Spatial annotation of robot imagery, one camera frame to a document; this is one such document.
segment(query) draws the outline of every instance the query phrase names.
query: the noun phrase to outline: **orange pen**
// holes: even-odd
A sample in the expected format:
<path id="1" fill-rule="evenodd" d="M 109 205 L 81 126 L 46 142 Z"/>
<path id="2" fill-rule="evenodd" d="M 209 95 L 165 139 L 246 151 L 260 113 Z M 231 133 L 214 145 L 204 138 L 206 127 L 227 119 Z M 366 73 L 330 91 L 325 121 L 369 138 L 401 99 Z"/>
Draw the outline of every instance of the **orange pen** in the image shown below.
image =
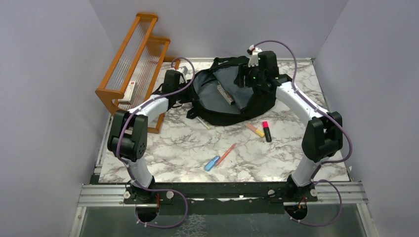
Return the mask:
<path id="1" fill-rule="evenodd" d="M 215 165 L 219 165 L 222 160 L 230 153 L 230 151 L 236 146 L 236 143 L 234 143 L 224 154 L 223 156 L 218 160 L 217 164 Z"/>

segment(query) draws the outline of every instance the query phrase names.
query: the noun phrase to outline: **wooden rack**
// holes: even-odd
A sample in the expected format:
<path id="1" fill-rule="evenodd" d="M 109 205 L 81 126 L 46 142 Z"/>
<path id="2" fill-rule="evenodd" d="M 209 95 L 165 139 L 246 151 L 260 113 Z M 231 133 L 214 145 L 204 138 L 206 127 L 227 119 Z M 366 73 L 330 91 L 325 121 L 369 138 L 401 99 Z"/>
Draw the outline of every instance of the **wooden rack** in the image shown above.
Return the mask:
<path id="1" fill-rule="evenodd" d="M 152 13 L 138 13 L 118 49 L 111 65 L 95 93 L 114 115 L 119 109 L 129 110 L 147 100 L 153 92 L 154 84 L 163 62 L 171 62 L 174 57 L 166 56 L 170 39 L 154 36 L 153 28 L 158 20 Z M 131 105 L 120 105 L 119 99 L 130 81 L 136 81 L 137 89 Z M 159 133 L 164 114 L 159 116 L 156 127 L 148 132 Z"/>

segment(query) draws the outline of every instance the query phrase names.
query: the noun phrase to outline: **marble floor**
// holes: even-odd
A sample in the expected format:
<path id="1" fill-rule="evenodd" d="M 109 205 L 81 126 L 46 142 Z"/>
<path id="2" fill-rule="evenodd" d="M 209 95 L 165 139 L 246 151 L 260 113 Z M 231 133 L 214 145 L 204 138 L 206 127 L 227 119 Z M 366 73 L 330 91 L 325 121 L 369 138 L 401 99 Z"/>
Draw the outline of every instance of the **marble floor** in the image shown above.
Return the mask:
<path id="1" fill-rule="evenodd" d="M 209 68 L 212 62 L 194 62 L 196 71 Z M 187 79 L 192 77 L 189 69 Z M 279 61 L 280 73 L 292 75 L 293 62 Z M 164 63 L 155 88 L 163 81 L 169 63 Z M 310 61 L 299 61 L 296 76 L 297 86 L 314 102 L 325 108 L 323 95 Z M 197 119 L 186 118 L 190 104 L 184 104 L 166 113 L 160 134 L 148 134 L 144 158 L 157 182 L 252 182 L 285 181 L 296 169 L 303 153 L 301 140 L 304 126 L 282 102 L 265 114 L 248 122 L 261 129 L 262 121 L 268 121 L 272 142 L 267 143 L 244 126 L 244 122 L 222 127 L 210 126 L 207 130 Z M 211 171 L 204 166 L 216 155 L 222 155 L 233 144 L 233 151 Z M 342 159 L 338 152 L 331 159 Z M 123 164 L 111 152 L 102 153 L 100 183 L 129 181 Z M 349 181 L 345 165 L 326 164 L 315 180 Z"/>

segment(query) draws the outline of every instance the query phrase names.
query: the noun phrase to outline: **white wall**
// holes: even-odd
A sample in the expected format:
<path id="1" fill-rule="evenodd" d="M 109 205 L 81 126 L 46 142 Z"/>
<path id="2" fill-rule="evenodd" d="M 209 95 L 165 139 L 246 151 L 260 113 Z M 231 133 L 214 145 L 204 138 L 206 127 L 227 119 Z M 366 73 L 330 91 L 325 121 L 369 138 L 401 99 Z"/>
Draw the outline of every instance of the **white wall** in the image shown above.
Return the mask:
<path id="1" fill-rule="evenodd" d="M 419 1 L 349 0 L 315 69 L 380 236 L 418 236 Z"/>
<path id="2" fill-rule="evenodd" d="M 87 0 L 0 3 L 0 236 L 68 236 L 114 51 Z"/>
<path id="3" fill-rule="evenodd" d="M 90 0 L 117 50 L 137 12 L 154 12 L 168 52 L 185 57 L 246 54 L 262 40 L 282 40 L 297 57 L 316 57 L 347 0 Z M 277 45 L 278 57 L 290 58 Z"/>

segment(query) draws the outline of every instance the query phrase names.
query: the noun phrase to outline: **blue marker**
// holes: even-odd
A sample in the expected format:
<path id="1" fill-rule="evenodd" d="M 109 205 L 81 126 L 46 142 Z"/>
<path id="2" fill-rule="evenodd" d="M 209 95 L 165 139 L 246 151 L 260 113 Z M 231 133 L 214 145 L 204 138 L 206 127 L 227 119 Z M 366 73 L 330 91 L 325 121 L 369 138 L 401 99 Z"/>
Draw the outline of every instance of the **blue marker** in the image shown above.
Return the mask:
<path id="1" fill-rule="evenodd" d="M 212 160 L 208 162 L 208 164 L 204 167 L 204 169 L 206 171 L 210 171 L 214 167 L 214 165 L 218 162 L 219 159 L 220 159 L 220 156 L 214 156 L 214 158 L 212 158 Z"/>

